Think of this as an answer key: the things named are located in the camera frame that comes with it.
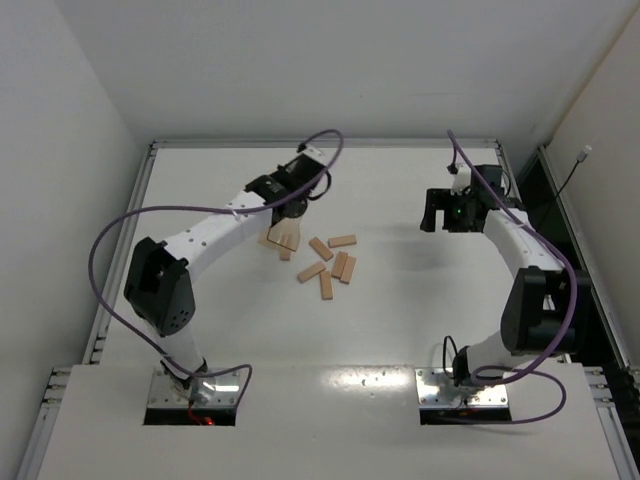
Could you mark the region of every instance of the metal base plate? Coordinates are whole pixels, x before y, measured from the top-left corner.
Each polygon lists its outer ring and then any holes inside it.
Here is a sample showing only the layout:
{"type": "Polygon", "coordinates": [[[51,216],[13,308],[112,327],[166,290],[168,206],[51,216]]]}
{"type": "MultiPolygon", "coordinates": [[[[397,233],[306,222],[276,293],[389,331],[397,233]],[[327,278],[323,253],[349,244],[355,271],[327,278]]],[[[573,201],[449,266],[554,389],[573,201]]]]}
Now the metal base plate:
{"type": "Polygon", "coordinates": [[[215,425],[235,425],[240,376],[237,372],[215,378],[194,379],[190,391],[179,388],[171,375],[157,367],[153,372],[145,425],[193,425],[187,410],[209,417],[215,425]]]}
{"type": "Polygon", "coordinates": [[[479,421],[511,419],[504,385],[456,387],[447,373],[451,375],[451,369],[415,369],[421,424],[449,424],[446,419],[457,417],[479,421]]]}

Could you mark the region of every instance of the wooden block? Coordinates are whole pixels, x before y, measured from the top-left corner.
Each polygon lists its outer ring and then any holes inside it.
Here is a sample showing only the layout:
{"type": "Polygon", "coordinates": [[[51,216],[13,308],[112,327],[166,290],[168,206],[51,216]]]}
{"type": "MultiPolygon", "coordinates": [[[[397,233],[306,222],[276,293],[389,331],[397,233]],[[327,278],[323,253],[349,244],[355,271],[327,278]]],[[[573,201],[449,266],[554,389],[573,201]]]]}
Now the wooden block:
{"type": "Polygon", "coordinates": [[[342,276],[340,277],[341,283],[346,283],[349,285],[351,283],[351,277],[353,276],[353,269],[356,268],[356,257],[352,257],[349,255],[347,257],[347,261],[344,263],[344,270],[342,271],[342,276]]]}
{"type": "MultiPolygon", "coordinates": [[[[289,245],[289,242],[291,241],[291,235],[283,236],[281,241],[283,245],[289,245]]],[[[283,246],[279,247],[278,250],[280,250],[280,260],[282,260],[283,262],[288,262],[289,260],[291,260],[291,250],[283,246]]]]}
{"type": "Polygon", "coordinates": [[[320,272],[324,272],[326,269],[327,267],[324,266],[324,263],[322,262],[314,263],[309,268],[307,268],[306,270],[303,270],[298,274],[298,281],[300,283],[304,283],[307,280],[310,280],[316,275],[320,274],[320,272]]]}
{"type": "Polygon", "coordinates": [[[333,285],[331,285],[331,274],[324,271],[320,274],[320,292],[323,300],[333,300],[333,285]]]}
{"type": "Polygon", "coordinates": [[[331,276],[333,278],[340,278],[342,276],[342,271],[344,270],[344,264],[347,261],[347,252],[338,252],[336,255],[336,259],[333,262],[333,268],[331,269],[331,276]]]}
{"type": "Polygon", "coordinates": [[[358,243],[358,241],[355,235],[345,235],[343,237],[333,237],[329,239],[329,246],[331,248],[348,247],[356,243],[358,243]]]}
{"type": "Polygon", "coordinates": [[[313,237],[311,240],[309,240],[309,245],[311,245],[311,248],[313,248],[325,262],[333,258],[333,252],[329,250],[327,246],[322,243],[322,240],[320,240],[318,237],[313,237]]]}

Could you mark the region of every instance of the white tabletop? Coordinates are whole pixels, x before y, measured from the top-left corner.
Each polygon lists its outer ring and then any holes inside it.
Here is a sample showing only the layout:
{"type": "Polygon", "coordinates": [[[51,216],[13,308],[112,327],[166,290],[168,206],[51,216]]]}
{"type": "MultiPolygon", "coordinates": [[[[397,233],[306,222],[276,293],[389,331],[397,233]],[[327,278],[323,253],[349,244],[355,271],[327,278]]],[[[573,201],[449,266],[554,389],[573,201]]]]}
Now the white tabletop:
{"type": "MultiPolygon", "coordinates": [[[[497,162],[492,149],[468,153],[477,164],[497,162]]],[[[160,149],[144,205],[224,205],[292,155],[160,149]]],[[[411,366],[439,365],[446,334],[463,346],[495,332],[512,284],[483,235],[418,228],[425,190],[451,184],[450,155],[433,148],[345,151],[333,188],[312,204],[303,226],[307,240],[358,236],[348,247],[358,258],[353,281],[336,284],[333,301],[320,300],[318,282],[296,281],[318,261],[306,242],[281,262],[247,240],[200,278],[193,323],[209,365],[256,367],[236,427],[143,426],[158,358],[112,321],[100,365],[73,370],[40,478],[616,478],[579,365],[543,366],[569,393],[565,409],[548,421],[419,424],[411,366]]],[[[134,241],[160,240],[200,218],[148,214],[134,241]]],[[[116,308],[134,319],[122,297],[116,308]]],[[[559,400],[555,385],[536,377],[508,392],[514,418],[542,414],[559,400]]]]}
{"type": "MultiPolygon", "coordinates": [[[[256,176],[293,158],[292,149],[160,149],[144,205],[223,206],[256,176]]],[[[495,151],[469,151],[478,164],[497,163],[495,151]]],[[[419,230],[425,192],[449,187],[451,150],[346,149],[331,191],[311,204],[301,246],[291,262],[247,240],[200,277],[192,320],[209,365],[228,366],[439,363],[440,344],[460,346],[495,332],[512,278],[481,234],[419,230]],[[321,301],[319,283],[296,274],[320,260],[310,238],[355,233],[357,257],[349,286],[335,284],[321,301]]],[[[160,240],[203,215],[151,213],[135,239],[160,240]]],[[[122,296],[116,309],[137,320],[122,296]]],[[[103,365],[154,365],[155,352],[112,321],[103,365]]]]}

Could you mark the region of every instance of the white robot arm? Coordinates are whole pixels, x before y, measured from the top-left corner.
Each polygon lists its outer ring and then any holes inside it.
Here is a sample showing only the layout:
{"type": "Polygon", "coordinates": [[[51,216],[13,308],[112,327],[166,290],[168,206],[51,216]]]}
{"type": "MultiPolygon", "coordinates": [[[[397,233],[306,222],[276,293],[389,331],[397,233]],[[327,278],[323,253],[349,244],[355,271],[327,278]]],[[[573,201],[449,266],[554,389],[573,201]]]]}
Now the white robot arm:
{"type": "MultiPolygon", "coordinates": [[[[480,174],[519,220],[529,225],[519,202],[504,196],[502,168],[480,165],[480,174]]],[[[566,313],[568,280],[562,263],[521,225],[500,210],[468,168],[455,172],[451,189],[427,190],[421,230],[435,231],[435,214],[444,210],[443,228],[450,232],[479,232],[493,242],[514,277],[502,314],[500,330],[486,340],[464,347],[454,359],[457,385],[470,381],[470,372],[493,365],[517,367],[533,360],[552,341],[566,313]]],[[[574,353],[584,341],[584,320],[589,308],[591,282],[577,271],[578,303],[571,328],[555,354],[574,353]]],[[[483,376],[501,376],[503,371],[484,371],[483,376]]]]}
{"type": "MultiPolygon", "coordinates": [[[[207,371],[206,361],[196,346],[190,325],[196,308],[193,283],[218,258],[245,239],[299,219],[308,202],[323,194],[313,197],[308,190],[278,208],[268,206],[312,181],[324,166],[324,154],[306,146],[291,162],[247,184],[227,205],[231,211],[264,210],[251,215],[211,215],[161,242],[149,237],[138,242],[129,266],[124,296],[136,314],[154,330],[158,345],[177,364],[192,372],[207,371]]],[[[290,242],[290,237],[287,236],[287,242],[290,242]]],[[[279,243],[279,239],[272,239],[272,235],[269,239],[279,243]]],[[[281,247],[295,250],[297,241],[281,247]]],[[[185,389],[189,387],[189,375],[167,362],[162,363],[177,383],[185,389]]]]}

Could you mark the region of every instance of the purple cable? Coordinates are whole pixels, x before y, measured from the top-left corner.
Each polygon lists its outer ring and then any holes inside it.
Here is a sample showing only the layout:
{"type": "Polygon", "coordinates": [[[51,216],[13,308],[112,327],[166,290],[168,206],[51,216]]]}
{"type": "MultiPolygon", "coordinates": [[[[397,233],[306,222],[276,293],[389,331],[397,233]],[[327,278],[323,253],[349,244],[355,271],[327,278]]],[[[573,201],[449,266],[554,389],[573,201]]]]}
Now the purple cable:
{"type": "MultiPolygon", "coordinates": [[[[505,367],[501,367],[501,366],[497,366],[497,365],[490,365],[487,367],[483,367],[483,368],[491,368],[492,370],[504,370],[505,372],[519,372],[520,370],[517,368],[505,368],[505,367]]],[[[551,410],[548,413],[545,413],[544,415],[538,415],[537,417],[531,417],[531,418],[523,418],[520,420],[470,420],[470,419],[464,419],[464,418],[442,418],[441,420],[444,420],[446,422],[451,422],[451,423],[461,423],[464,425],[524,425],[527,423],[535,423],[535,422],[540,422],[542,420],[546,420],[547,418],[551,418],[554,415],[556,415],[557,413],[560,412],[560,410],[562,410],[565,406],[565,404],[567,403],[567,389],[565,388],[565,386],[562,384],[562,382],[560,380],[558,380],[556,377],[554,377],[553,375],[546,373],[546,372],[530,372],[532,375],[537,375],[539,377],[545,377],[548,378],[549,380],[551,380],[552,382],[554,382],[556,385],[558,385],[558,387],[560,388],[560,394],[562,395],[562,398],[560,399],[560,403],[558,403],[558,406],[556,408],[554,408],[553,410],[551,410]]]]}
{"type": "Polygon", "coordinates": [[[473,372],[471,372],[471,380],[476,385],[479,385],[479,386],[507,385],[509,383],[518,381],[521,378],[524,378],[530,373],[534,373],[534,370],[538,368],[542,362],[544,362],[547,358],[549,358],[555,351],[556,347],[560,344],[565,334],[567,333],[567,330],[569,330],[569,327],[571,326],[571,321],[573,320],[573,314],[575,312],[576,303],[578,301],[578,280],[576,278],[576,272],[573,269],[573,266],[571,266],[571,262],[569,262],[567,257],[565,257],[562,254],[562,252],[558,250],[549,240],[544,238],[542,235],[540,235],[530,226],[523,224],[520,221],[520,219],[518,219],[518,217],[516,217],[513,213],[509,211],[509,208],[504,204],[502,200],[500,200],[498,195],[493,191],[493,188],[491,188],[489,183],[482,177],[482,175],[480,174],[480,172],[478,172],[476,167],[473,166],[473,163],[471,163],[471,160],[469,160],[469,157],[460,146],[460,143],[456,139],[456,136],[454,135],[454,133],[451,130],[447,130],[447,134],[451,139],[453,148],[457,150],[458,153],[460,153],[460,156],[465,161],[465,163],[469,166],[473,175],[487,190],[487,192],[493,197],[493,199],[496,202],[496,205],[498,205],[500,209],[504,211],[517,225],[521,226],[521,228],[525,232],[527,232],[529,235],[531,235],[540,243],[542,243],[545,247],[547,247],[547,249],[549,249],[549,251],[553,253],[558,258],[558,260],[562,262],[565,269],[567,270],[567,273],[569,274],[570,292],[569,292],[569,306],[567,307],[567,313],[564,317],[564,320],[562,321],[562,324],[560,325],[560,329],[558,330],[558,333],[556,334],[554,339],[551,341],[551,343],[547,346],[547,348],[545,348],[545,350],[538,356],[538,358],[536,358],[533,362],[531,362],[522,370],[518,370],[515,375],[512,375],[507,378],[501,378],[498,380],[481,380],[480,378],[478,378],[478,374],[480,372],[493,369],[493,367],[490,367],[490,366],[479,367],[479,368],[476,368],[473,372]]]}
{"type": "Polygon", "coordinates": [[[142,338],[142,340],[147,342],[147,344],[149,344],[156,352],[158,352],[168,364],[170,364],[172,367],[174,367],[179,372],[184,373],[185,375],[189,375],[189,376],[192,376],[192,377],[198,377],[198,378],[214,378],[214,377],[219,377],[221,375],[227,375],[229,373],[236,372],[238,370],[242,370],[242,369],[245,369],[245,368],[247,369],[247,371],[248,371],[247,380],[244,382],[244,386],[242,387],[242,390],[241,390],[240,394],[238,395],[238,399],[236,401],[236,406],[240,405],[240,401],[242,400],[242,397],[244,397],[245,391],[247,390],[247,387],[249,385],[249,381],[251,380],[251,376],[253,375],[253,367],[250,364],[245,363],[245,364],[238,365],[238,366],[235,366],[235,367],[232,367],[232,368],[227,368],[225,370],[220,370],[218,372],[206,372],[206,373],[203,373],[203,372],[192,372],[192,371],[184,368],[179,363],[177,363],[151,337],[149,337],[146,333],[144,333],[139,328],[136,328],[132,323],[130,323],[122,315],[120,315],[118,312],[116,312],[111,307],[111,305],[109,305],[109,303],[106,301],[106,299],[102,296],[102,292],[100,291],[100,287],[98,287],[98,283],[96,282],[95,271],[94,271],[94,262],[95,262],[96,251],[98,250],[98,246],[100,245],[100,242],[102,241],[102,239],[107,235],[107,233],[109,233],[109,231],[114,226],[118,225],[119,223],[123,222],[124,220],[126,220],[129,217],[133,217],[135,215],[140,215],[141,213],[159,212],[159,211],[181,211],[181,212],[203,212],[203,213],[220,214],[220,215],[234,215],[234,214],[236,214],[236,215],[237,214],[250,215],[250,214],[253,214],[253,213],[263,212],[265,210],[272,210],[272,209],[277,208],[277,207],[279,207],[281,205],[284,205],[285,203],[288,203],[289,201],[291,201],[291,200],[295,199],[296,197],[300,196],[302,193],[304,193],[307,190],[310,190],[311,188],[313,188],[313,186],[315,184],[317,184],[322,179],[324,174],[326,172],[328,172],[333,167],[333,165],[336,163],[336,161],[340,157],[340,154],[342,153],[342,149],[344,148],[344,135],[342,135],[342,132],[340,132],[339,130],[336,130],[336,129],[333,129],[333,128],[330,128],[330,129],[327,129],[327,130],[323,130],[323,131],[318,132],[318,133],[316,133],[314,135],[311,135],[304,142],[302,142],[302,145],[310,143],[313,140],[315,140],[316,138],[323,137],[323,136],[328,135],[328,134],[334,134],[334,135],[336,135],[338,137],[338,147],[336,148],[336,151],[334,152],[333,157],[331,158],[329,163],[327,163],[327,165],[325,165],[325,167],[313,179],[309,180],[306,184],[304,184],[298,190],[296,190],[295,192],[287,195],[285,198],[282,198],[282,199],[278,200],[277,202],[271,203],[269,205],[263,205],[261,207],[244,208],[244,209],[239,209],[239,210],[231,210],[231,209],[228,209],[228,208],[214,208],[214,207],[193,207],[193,206],[189,206],[189,205],[155,205],[155,206],[152,206],[152,207],[136,208],[135,210],[131,210],[129,212],[126,212],[126,213],[120,215],[119,217],[114,218],[111,222],[109,222],[100,231],[100,233],[96,237],[95,241],[93,242],[93,245],[91,246],[91,251],[89,253],[89,262],[88,262],[89,282],[91,283],[91,289],[93,290],[94,295],[98,299],[98,302],[100,303],[100,305],[102,305],[102,307],[107,312],[109,312],[109,314],[113,318],[118,320],[125,327],[127,327],[133,333],[135,333],[140,338],[142,338]]]}

